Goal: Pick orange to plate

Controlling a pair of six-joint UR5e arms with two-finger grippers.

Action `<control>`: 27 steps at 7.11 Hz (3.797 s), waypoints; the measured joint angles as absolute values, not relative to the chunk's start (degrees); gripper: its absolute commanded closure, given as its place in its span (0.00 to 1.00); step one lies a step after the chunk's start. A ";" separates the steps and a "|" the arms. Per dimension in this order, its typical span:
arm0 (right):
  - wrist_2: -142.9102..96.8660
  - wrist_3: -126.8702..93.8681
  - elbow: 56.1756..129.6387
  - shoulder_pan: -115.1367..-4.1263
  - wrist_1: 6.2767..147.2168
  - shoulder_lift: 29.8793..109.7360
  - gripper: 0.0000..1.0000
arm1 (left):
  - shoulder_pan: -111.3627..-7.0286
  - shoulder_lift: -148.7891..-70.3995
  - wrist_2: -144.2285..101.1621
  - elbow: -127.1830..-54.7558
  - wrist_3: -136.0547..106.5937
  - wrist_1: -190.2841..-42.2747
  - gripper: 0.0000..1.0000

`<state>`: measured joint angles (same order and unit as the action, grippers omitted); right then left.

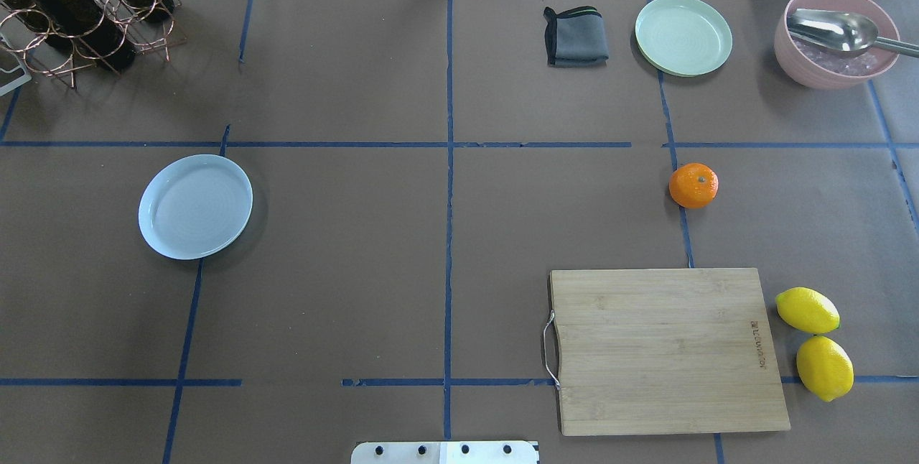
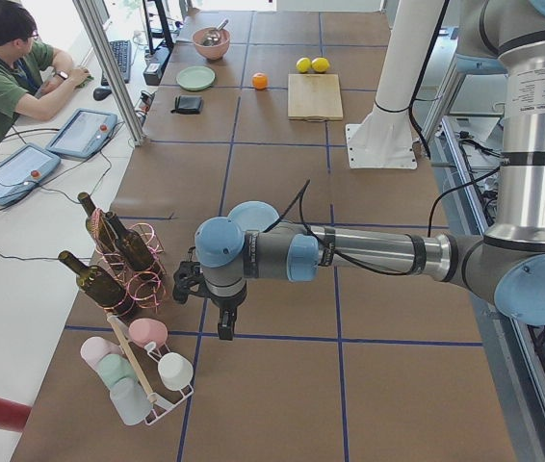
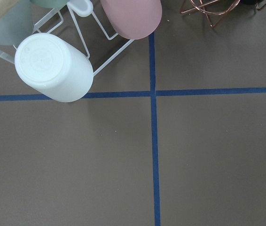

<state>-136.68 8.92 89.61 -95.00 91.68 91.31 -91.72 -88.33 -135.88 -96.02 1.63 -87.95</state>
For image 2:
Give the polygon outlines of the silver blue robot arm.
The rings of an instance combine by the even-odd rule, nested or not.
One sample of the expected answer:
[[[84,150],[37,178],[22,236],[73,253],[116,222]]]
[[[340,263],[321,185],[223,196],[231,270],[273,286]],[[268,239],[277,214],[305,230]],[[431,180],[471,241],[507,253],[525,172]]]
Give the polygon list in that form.
[[[545,1],[465,2],[457,53],[507,74],[495,222],[479,237],[421,237],[292,223],[267,203],[242,203],[197,228],[194,272],[174,279],[219,307],[221,339],[233,337],[248,279],[310,281],[320,267],[344,265],[426,274],[545,325]]]

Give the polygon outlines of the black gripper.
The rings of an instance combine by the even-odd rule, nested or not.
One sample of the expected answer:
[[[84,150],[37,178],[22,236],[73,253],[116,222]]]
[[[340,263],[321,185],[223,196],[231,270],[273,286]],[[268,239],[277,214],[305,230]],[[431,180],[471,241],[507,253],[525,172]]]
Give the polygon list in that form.
[[[220,309],[218,322],[218,336],[220,340],[232,341],[234,339],[235,323],[238,319],[238,308],[247,297],[247,283],[231,287],[218,287],[206,282],[208,297]]]

